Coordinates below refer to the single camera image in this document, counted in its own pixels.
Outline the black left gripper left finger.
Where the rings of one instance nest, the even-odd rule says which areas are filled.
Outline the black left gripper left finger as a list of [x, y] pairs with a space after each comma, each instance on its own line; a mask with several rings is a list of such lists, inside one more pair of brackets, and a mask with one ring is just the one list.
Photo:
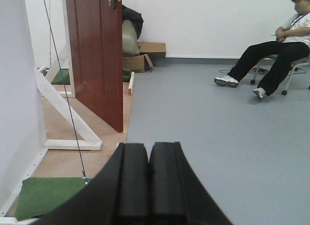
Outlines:
[[120, 143], [99, 173], [35, 225], [149, 224], [148, 156], [142, 143]]

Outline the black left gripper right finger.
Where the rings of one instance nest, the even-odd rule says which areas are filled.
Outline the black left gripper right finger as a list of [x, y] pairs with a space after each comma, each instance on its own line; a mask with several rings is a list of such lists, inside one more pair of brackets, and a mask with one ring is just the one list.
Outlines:
[[196, 176], [179, 142], [156, 142], [149, 167], [151, 224], [232, 224]]

